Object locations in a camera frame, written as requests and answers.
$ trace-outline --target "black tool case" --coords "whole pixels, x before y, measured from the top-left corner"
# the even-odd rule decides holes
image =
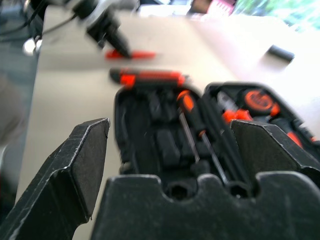
[[[302,138],[303,150],[279,127],[235,120],[227,125],[216,95],[261,88]],[[200,161],[179,122],[177,97],[188,89],[229,179],[222,184],[211,155],[190,130]],[[120,176],[106,184],[93,240],[320,239],[317,143],[270,90],[253,84],[121,89],[115,97]]]

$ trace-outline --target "table surface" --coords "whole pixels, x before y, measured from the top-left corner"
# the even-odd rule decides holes
[[[44,28],[67,17],[63,10],[48,7]],[[107,61],[85,36],[85,30],[74,21],[45,36],[38,61],[17,199],[46,158],[76,125],[104,117],[111,121],[104,175],[93,221],[81,225],[74,240],[90,239],[106,179],[117,175],[120,166],[113,128],[114,96],[120,87],[109,79],[111,67],[178,70],[192,77],[192,85],[200,93],[211,82],[264,83],[286,99],[320,137],[320,97],[315,87],[318,79],[316,61],[312,58],[317,53],[311,47],[315,43],[307,44],[306,49],[305,45],[299,44],[302,40],[277,20],[232,16],[194,21],[183,17],[140,18],[129,13],[120,13],[119,19],[120,30],[129,39],[130,46],[157,52],[155,59]],[[264,55],[284,33],[298,39],[294,45],[296,58],[289,65]]]

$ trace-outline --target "screwdriver shaft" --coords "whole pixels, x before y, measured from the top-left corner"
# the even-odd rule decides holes
[[[178,113],[179,113],[179,120],[180,120],[181,125],[183,127],[185,136],[186,136],[186,138],[187,138],[187,140],[189,142],[189,145],[191,147],[191,150],[193,152],[195,163],[198,163],[199,160],[200,160],[200,157],[199,157],[199,154],[197,152],[196,144],[195,144],[195,141],[194,141],[194,139],[192,137],[192,134],[191,134],[188,122],[186,120],[185,114],[182,112],[180,107],[178,109]]]
[[[213,148],[211,146],[211,143],[210,143],[207,135],[205,133],[203,133],[201,135],[201,139],[204,142],[205,146],[208,148],[208,150],[210,152],[210,155],[211,155],[211,158],[212,158],[212,161],[213,161],[213,164],[216,167],[216,169],[217,169],[217,171],[218,171],[223,183],[226,185],[229,181],[227,179],[227,176],[225,174],[224,169],[222,168],[222,166],[221,166],[221,164],[219,162],[219,159],[218,159],[216,153],[214,152],[214,150],[213,150]]]

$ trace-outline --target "black cable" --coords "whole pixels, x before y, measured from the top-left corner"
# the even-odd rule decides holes
[[[0,36],[11,34],[11,33],[15,33],[15,32],[17,32],[17,31],[19,31],[21,29],[24,29],[26,26],[28,26],[35,19],[35,17],[38,15],[38,13],[42,10],[42,8],[45,5],[46,5],[46,1],[45,0],[41,0],[39,5],[35,8],[33,14],[31,15],[31,17],[24,24],[14,28],[14,29],[11,29],[9,31],[0,32]]]
[[[76,14],[74,14],[73,16],[71,16],[70,18],[68,18],[65,21],[62,21],[61,23],[43,31],[43,33],[40,36],[40,39],[42,38],[43,35],[46,35],[48,33],[53,32],[54,30],[57,30],[61,27],[63,27],[64,25],[66,25],[67,23],[71,22],[73,19],[75,19],[77,17]],[[26,36],[26,37],[18,37],[18,38],[7,38],[7,39],[0,39],[0,43],[7,43],[7,42],[11,42],[11,41],[23,41],[23,40],[28,40],[30,38],[30,36]]]

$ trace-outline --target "white table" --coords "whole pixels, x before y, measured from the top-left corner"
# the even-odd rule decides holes
[[[67,16],[63,10],[48,8],[45,29],[65,18]],[[283,75],[286,69],[295,71],[297,69],[293,69],[291,65],[287,67],[285,63],[275,58],[268,57],[264,60],[263,54],[271,45],[270,39],[264,41],[263,45],[257,44],[257,40],[253,37],[255,32],[250,32],[248,26],[246,29],[249,29],[249,32],[242,32],[241,22],[237,19],[213,20],[206,23],[190,22],[185,18],[139,18],[122,13],[120,21],[122,24],[120,30],[129,39],[131,47],[156,51],[158,53],[156,59],[106,61],[91,40],[84,37],[84,29],[78,27],[76,22],[44,38],[17,199],[46,158],[68,137],[74,126],[88,120],[109,117],[111,128],[107,141],[104,175],[93,214],[95,219],[106,179],[117,175],[120,166],[120,155],[113,128],[114,96],[120,87],[110,81],[108,75],[110,67],[130,66],[182,71],[192,76],[194,79],[192,84],[200,91],[203,91],[210,82],[252,81],[255,79],[255,74],[259,74],[257,80],[280,90],[280,94],[286,99],[289,97],[291,100],[289,104],[300,112],[308,124],[314,120],[319,122],[320,98],[316,96],[315,89],[311,87],[311,93],[305,94],[307,97],[300,99],[299,102],[293,101],[292,97],[290,98],[292,95],[284,91],[284,82],[292,82],[290,77],[294,77],[294,81],[301,84],[304,81],[301,81],[300,76],[307,76],[306,73],[300,70],[299,75],[295,73]],[[246,56],[242,47],[245,50],[251,49],[249,56]],[[296,88],[290,85],[286,89]],[[304,111],[310,102],[317,110],[312,112],[311,117],[308,111]],[[317,130],[314,132],[320,137],[318,128],[314,126],[311,128]],[[94,221],[90,221],[80,226],[73,239],[88,240],[93,223]]]

